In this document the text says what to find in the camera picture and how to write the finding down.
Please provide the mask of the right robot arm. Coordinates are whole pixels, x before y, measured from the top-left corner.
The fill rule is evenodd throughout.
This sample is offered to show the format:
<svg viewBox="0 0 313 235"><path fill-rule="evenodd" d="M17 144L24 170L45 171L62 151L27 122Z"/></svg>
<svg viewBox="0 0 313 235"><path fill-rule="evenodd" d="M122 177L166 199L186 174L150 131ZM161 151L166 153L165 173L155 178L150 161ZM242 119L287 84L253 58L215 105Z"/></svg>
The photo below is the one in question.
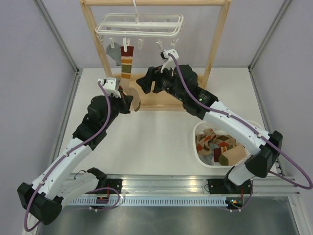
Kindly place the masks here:
<svg viewBox="0 0 313 235"><path fill-rule="evenodd" d="M251 185L254 177L266 178L280 155L283 136L269 133L242 120L218 98L198 85L198 75L189 65L174 69L150 67L136 80L145 94L166 92L182 102L187 113L212 123L226 131L244 147L250 157L244 163L234 163L223 179L209 180L212 194L234 194Z"/></svg>

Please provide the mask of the beige argyle sock front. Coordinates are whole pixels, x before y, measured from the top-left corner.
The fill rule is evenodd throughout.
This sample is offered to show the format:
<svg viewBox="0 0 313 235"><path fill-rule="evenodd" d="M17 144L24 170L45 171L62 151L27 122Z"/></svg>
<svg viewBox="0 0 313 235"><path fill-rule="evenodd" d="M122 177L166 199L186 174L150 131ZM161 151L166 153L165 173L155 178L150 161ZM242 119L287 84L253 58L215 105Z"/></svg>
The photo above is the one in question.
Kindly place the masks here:
<svg viewBox="0 0 313 235"><path fill-rule="evenodd" d="M217 134L212 129L206 129L203 134L196 135L196 150L197 153L204 149L204 146L209 146L214 143Z"/></svg>

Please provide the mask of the beige argyle sock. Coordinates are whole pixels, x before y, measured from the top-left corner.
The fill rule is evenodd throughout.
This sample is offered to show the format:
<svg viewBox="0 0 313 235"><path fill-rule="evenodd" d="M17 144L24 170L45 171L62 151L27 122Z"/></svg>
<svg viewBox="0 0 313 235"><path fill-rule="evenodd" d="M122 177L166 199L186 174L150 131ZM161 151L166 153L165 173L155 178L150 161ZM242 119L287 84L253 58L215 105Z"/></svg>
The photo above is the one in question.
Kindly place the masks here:
<svg viewBox="0 0 313 235"><path fill-rule="evenodd" d="M204 146L209 146L214 143L217 134L212 129L206 129L203 134L196 135L196 150L197 153L204 149Z"/></svg>
<svg viewBox="0 0 313 235"><path fill-rule="evenodd" d="M214 144L218 147L234 147L237 145L237 141L230 135L217 135Z"/></svg>

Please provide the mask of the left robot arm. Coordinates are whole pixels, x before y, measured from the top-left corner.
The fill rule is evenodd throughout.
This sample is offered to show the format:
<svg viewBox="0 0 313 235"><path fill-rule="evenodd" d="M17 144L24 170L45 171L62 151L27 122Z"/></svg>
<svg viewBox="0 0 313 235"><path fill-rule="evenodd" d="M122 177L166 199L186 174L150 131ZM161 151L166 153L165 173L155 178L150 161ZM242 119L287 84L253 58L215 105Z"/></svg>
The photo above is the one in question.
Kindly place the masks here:
<svg viewBox="0 0 313 235"><path fill-rule="evenodd" d="M38 224L48 225L74 199L87 192L103 193L106 190L106 175L95 167L76 180L66 180L76 166L105 138L106 130L114 119L119 114L130 113L133 97L122 91L118 93L118 96L105 94L94 97L82 123L60 156L32 183L22 183L18 187L20 202L26 210L26 231L33 230L28 227L30 215L37 219Z"/></svg>

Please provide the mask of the white plastic clip hanger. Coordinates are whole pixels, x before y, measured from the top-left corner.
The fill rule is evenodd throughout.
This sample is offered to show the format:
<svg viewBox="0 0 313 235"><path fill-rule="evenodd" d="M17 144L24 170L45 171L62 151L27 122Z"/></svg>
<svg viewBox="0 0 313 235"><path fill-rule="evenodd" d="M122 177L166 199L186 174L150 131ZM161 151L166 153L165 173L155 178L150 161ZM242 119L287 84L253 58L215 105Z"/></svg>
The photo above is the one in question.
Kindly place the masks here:
<svg viewBox="0 0 313 235"><path fill-rule="evenodd" d="M98 36L108 36L113 47L113 36L123 38L127 46L131 37L138 38L138 48L142 49L146 38L157 39L156 44L163 50L163 40L177 39L183 27L184 16L181 14L139 14L136 1L133 1L134 13L106 14L96 26Z"/></svg>

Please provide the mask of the striped beige sock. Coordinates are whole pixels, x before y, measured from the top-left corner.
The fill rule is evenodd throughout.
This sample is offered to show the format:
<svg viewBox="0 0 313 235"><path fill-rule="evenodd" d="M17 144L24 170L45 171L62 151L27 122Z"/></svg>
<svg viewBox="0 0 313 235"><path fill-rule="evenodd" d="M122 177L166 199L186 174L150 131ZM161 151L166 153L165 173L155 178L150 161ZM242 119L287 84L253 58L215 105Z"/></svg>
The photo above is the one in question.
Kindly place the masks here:
<svg viewBox="0 0 313 235"><path fill-rule="evenodd" d="M130 87L130 78L132 75L133 64L133 46L120 47L121 50L121 82L120 85L123 91L133 97L131 102L132 108L135 112L139 111L141 106L141 99L138 91L135 88Z"/></svg>
<svg viewBox="0 0 313 235"><path fill-rule="evenodd" d="M246 157L246 150L242 144L222 146L214 150L214 162L222 166L237 164Z"/></svg>

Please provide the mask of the grey sock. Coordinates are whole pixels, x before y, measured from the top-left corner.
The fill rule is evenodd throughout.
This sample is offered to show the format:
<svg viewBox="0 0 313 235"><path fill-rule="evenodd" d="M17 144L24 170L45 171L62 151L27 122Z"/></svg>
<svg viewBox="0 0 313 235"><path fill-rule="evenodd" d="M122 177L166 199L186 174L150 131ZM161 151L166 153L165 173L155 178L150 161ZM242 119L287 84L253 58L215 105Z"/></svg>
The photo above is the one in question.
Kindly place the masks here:
<svg viewBox="0 0 313 235"><path fill-rule="evenodd" d="M219 146L210 143L209 146L204 146L204 149L198 152L199 159L206 165L213 165L214 164L214 151L218 149Z"/></svg>
<svg viewBox="0 0 313 235"><path fill-rule="evenodd" d="M106 47L106 54L112 58L117 66L121 66L122 64L122 58L121 58L121 45L118 43L114 43L114 47L111 47L109 44Z"/></svg>

